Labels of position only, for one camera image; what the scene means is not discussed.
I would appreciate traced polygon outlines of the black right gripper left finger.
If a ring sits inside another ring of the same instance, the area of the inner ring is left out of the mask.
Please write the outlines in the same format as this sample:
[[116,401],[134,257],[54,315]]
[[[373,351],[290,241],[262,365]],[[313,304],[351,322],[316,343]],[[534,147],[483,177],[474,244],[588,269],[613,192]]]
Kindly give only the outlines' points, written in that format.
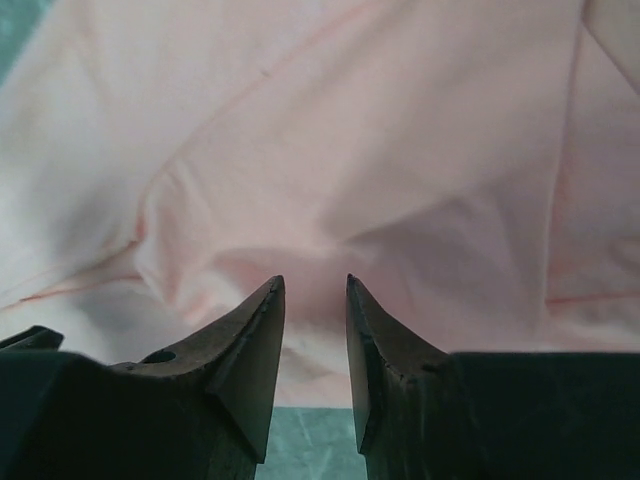
[[5,479],[251,479],[266,457],[285,320],[274,276],[133,363],[61,350],[34,326],[1,343]]

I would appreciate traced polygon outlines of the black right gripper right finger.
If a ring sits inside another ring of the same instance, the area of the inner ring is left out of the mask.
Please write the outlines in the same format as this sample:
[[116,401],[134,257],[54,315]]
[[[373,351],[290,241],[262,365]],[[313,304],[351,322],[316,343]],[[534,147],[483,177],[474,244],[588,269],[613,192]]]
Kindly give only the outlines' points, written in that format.
[[371,479],[639,475],[634,353],[446,353],[355,276],[346,337],[356,443]]

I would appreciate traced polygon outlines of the pink t shirt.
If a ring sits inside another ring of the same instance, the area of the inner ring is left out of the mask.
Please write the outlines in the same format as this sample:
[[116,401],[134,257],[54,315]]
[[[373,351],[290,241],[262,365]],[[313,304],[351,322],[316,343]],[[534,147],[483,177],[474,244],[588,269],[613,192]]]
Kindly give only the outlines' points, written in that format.
[[135,360],[287,286],[277,399],[350,401],[344,281],[444,350],[639,346],[635,1],[57,1],[1,87],[1,332]]

